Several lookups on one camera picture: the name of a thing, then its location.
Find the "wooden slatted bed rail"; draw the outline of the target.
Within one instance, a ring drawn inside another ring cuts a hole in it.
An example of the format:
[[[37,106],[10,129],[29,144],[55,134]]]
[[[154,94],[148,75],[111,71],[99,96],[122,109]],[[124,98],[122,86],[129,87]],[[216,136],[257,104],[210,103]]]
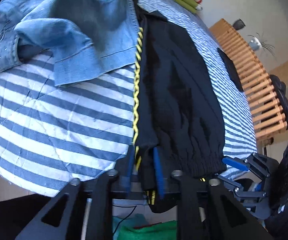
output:
[[[251,111],[257,141],[286,131],[286,111],[268,72],[253,49],[223,18],[209,30],[236,67]]]

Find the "potted spider plant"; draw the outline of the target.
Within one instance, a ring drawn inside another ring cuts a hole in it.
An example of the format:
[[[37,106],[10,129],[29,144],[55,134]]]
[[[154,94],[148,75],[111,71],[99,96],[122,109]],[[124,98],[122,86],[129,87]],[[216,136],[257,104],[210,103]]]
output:
[[[248,45],[253,51],[262,50],[266,55],[270,54],[274,59],[276,59],[275,46],[268,43],[264,38],[264,33],[261,35],[259,33],[256,33],[255,35],[248,34],[248,37],[251,38]]]

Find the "black yellow sport pants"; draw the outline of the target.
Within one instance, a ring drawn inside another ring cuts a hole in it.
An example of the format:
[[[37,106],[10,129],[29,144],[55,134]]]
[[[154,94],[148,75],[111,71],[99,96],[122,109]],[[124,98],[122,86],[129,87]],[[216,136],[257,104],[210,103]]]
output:
[[[151,211],[163,213],[176,204],[164,193],[173,171],[201,178],[226,170],[224,119],[186,29],[158,11],[135,11],[143,29],[136,165]]]

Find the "folded black garment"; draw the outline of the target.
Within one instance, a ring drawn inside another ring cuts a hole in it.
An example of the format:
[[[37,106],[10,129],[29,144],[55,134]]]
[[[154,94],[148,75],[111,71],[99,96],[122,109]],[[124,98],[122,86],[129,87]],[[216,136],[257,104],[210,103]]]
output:
[[[226,67],[229,78],[235,84],[237,90],[243,92],[244,90],[233,61],[220,48],[217,48],[217,51]]]

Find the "dark ceramic vase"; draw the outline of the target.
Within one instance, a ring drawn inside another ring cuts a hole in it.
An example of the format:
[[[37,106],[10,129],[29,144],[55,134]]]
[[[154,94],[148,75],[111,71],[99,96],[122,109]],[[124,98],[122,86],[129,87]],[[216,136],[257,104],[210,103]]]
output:
[[[236,31],[239,31],[241,29],[243,29],[245,27],[245,23],[241,20],[241,19],[238,19],[236,20],[232,27],[236,30]]]

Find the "green cloth on floor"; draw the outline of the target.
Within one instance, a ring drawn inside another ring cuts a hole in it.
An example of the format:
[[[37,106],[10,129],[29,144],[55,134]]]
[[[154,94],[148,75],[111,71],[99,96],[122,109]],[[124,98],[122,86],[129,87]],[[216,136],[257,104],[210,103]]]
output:
[[[113,239],[176,239],[177,221],[148,224],[144,215],[136,214],[132,218],[122,220],[113,217]]]

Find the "blue denim jacket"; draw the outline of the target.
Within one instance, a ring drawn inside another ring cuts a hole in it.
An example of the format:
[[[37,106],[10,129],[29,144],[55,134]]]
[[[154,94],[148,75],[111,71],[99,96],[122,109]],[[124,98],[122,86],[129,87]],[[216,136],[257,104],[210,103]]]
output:
[[[137,0],[1,0],[0,73],[51,51],[56,86],[135,62]]]

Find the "black jacket on rail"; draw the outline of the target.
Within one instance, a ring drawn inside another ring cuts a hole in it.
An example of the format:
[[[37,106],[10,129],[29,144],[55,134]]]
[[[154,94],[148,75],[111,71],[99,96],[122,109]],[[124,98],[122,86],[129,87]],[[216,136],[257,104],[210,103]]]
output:
[[[285,121],[287,123],[286,130],[288,130],[288,99],[286,97],[286,84],[281,81],[276,75],[270,75],[270,79],[277,94],[277,98],[279,99],[280,104],[283,108],[285,114]]]

